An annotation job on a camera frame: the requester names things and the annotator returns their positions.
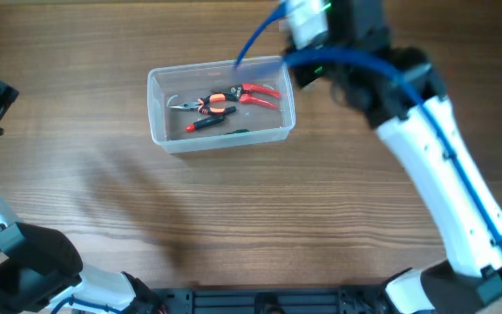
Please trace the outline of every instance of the wooden table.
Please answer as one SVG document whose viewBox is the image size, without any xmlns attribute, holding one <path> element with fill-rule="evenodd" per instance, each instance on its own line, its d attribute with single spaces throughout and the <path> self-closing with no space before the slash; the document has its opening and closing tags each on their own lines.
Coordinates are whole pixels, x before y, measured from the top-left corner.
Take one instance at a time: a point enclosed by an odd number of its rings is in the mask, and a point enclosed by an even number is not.
<svg viewBox="0 0 502 314">
<path fill-rule="evenodd" d="M 274 5 L 1 6 L 0 79 L 21 92 L 1 124 L 5 199 L 152 287 L 374 283 L 444 258 L 404 170 L 327 83 L 295 91 L 283 142 L 178 156 L 152 142 L 147 73 L 233 58 Z M 386 6 L 397 42 L 432 55 L 502 205 L 502 1 Z M 273 27 L 250 55 L 281 49 Z"/>
</svg>

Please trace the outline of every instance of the white plastic box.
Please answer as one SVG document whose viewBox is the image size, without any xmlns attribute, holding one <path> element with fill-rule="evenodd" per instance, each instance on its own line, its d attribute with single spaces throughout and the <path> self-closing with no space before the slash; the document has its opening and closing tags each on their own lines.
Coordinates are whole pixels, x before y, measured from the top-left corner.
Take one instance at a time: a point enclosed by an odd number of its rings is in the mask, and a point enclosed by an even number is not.
<svg viewBox="0 0 502 314">
<path fill-rule="evenodd" d="M 246 59 L 234 74 L 234 61 L 220 61 L 198 65 L 182 65 L 154 69 L 148 73 L 148 116 L 153 140 L 168 153 L 183 153 L 204 149 L 233 147 L 247 144 L 285 140 L 295 126 L 294 95 L 288 70 L 257 75 L 259 69 L 280 63 L 280 57 Z M 280 92 L 281 98 L 252 93 L 278 106 L 272 110 L 254 104 L 237 102 L 213 103 L 212 107 L 236 106 L 237 111 L 215 126 L 192 133 L 185 127 L 209 116 L 197 112 L 182 112 L 167 108 L 170 105 L 196 101 L 208 96 L 212 89 L 225 88 L 238 83 L 265 85 Z M 229 134 L 239 129 L 248 133 Z"/>
</svg>

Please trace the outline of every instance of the red handle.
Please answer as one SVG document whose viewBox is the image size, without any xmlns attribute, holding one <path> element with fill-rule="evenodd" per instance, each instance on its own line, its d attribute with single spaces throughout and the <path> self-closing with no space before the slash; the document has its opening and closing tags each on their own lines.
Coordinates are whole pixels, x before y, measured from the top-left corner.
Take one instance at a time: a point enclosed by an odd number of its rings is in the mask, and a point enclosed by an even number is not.
<svg viewBox="0 0 502 314">
<path fill-rule="evenodd" d="M 247 94 L 241 95 L 240 102 L 242 104 L 256 104 L 259 106 L 265 106 L 266 108 L 278 110 L 278 107 L 275 106 L 274 104 L 269 103 L 266 100 L 258 99 L 253 96 L 249 96 Z"/>
<path fill-rule="evenodd" d="M 268 88 L 266 86 L 256 85 L 256 84 L 242 84 L 243 90 L 248 92 L 260 92 L 267 95 L 270 95 L 274 98 L 280 99 L 280 93 L 275 91 L 272 88 Z"/>
</svg>

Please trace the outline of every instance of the red-handled pliers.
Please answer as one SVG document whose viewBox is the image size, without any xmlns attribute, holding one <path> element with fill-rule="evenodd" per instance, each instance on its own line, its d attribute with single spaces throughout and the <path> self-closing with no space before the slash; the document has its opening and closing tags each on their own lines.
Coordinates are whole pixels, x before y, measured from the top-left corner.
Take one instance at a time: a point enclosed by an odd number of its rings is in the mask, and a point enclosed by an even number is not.
<svg viewBox="0 0 502 314">
<path fill-rule="evenodd" d="M 251 92 L 259 92 L 263 94 L 270 95 L 276 99 L 280 99 L 280 93 L 272 88 L 268 88 L 256 84 L 238 84 L 233 85 L 225 89 L 212 91 L 214 95 L 199 99 L 205 104 L 208 102 L 218 102 L 218 101 L 239 101 L 242 104 L 256 104 L 259 106 L 265 106 L 270 109 L 277 110 L 278 107 L 266 100 L 258 99 L 249 95 Z"/>
</svg>

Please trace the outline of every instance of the blue cable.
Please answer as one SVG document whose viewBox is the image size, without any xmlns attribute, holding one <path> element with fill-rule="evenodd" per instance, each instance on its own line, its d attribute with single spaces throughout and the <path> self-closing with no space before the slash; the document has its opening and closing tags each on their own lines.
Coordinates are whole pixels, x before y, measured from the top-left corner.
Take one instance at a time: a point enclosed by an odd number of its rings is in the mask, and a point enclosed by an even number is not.
<svg viewBox="0 0 502 314">
<path fill-rule="evenodd" d="M 448 141 L 444 135 L 444 131 L 438 124 L 437 120 L 429 112 L 429 110 L 424 106 L 424 100 L 421 95 L 416 91 L 414 86 L 408 83 L 404 75 L 393 65 L 387 63 L 386 61 L 371 57 L 363 52 L 343 49 L 343 48 L 322 48 L 318 50 L 301 50 L 296 51 L 284 58 L 284 61 L 291 67 L 297 65 L 306 65 L 311 63 L 320 62 L 337 62 L 342 64 L 349 64 L 355 66 L 361 66 L 363 68 L 370 69 L 374 72 L 378 72 L 386 76 L 387 78 L 393 80 L 396 84 L 400 85 L 406 95 L 415 103 L 418 104 L 420 110 L 425 116 L 425 118 L 430 122 L 431 126 L 437 133 L 437 137 L 443 143 L 443 146 L 451 158 L 452 165 L 455 167 L 458 177 L 464 183 L 468 194 L 473 199 L 479 214 L 484 219 L 487 228 L 490 230 L 495 243 L 501 248 L 502 251 L 502 235 L 497 230 L 497 227 L 492 221 L 492 218 L 485 210 L 485 205 L 476 191 L 476 188 L 472 185 L 468 174 L 465 172 L 462 164 L 457 158 L 457 155 L 452 147 L 452 144 Z"/>
<path fill-rule="evenodd" d="M 86 302 L 83 300 L 79 300 L 73 296 L 66 297 L 65 299 L 61 300 L 61 302 L 59 302 L 58 305 L 56 305 L 56 307 L 53 308 L 53 310 L 51 310 L 51 314 L 58 314 L 59 310 L 61 310 L 61 308 L 64 307 L 66 304 L 69 304 L 69 305 L 78 304 L 78 305 L 83 305 L 83 306 L 93 308 L 96 310 L 102 310 L 102 311 L 112 312 L 112 313 L 116 313 L 116 314 L 123 314 L 122 311 L 113 309 L 113 308 L 109 307 L 108 305 L 100 305 L 100 304 Z"/>
<path fill-rule="evenodd" d="M 261 35 L 261 33 L 267 28 L 267 26 L 285 16 L 286 16 L 286 4 L 280 3 L 280 5 L 278 5 L 278 7 L 272 12 L 272 14 L 269 17 L 267 17 L 267 19 L 264 22 L 262 22 L 259 28 L 253 33 L 253 35 L 251 35 L 248 42 L 241 50 L 240 55 L 237 56 L 234 67 L 238 67 L 238 65 L 240 65 L 241 61 L 243 60 L 243 57 L 245 57 L 245 54 L 248 52 L 249 48 L 251 48 L 251 45 L 259 37 L 259 35 Z"/>
</svg>

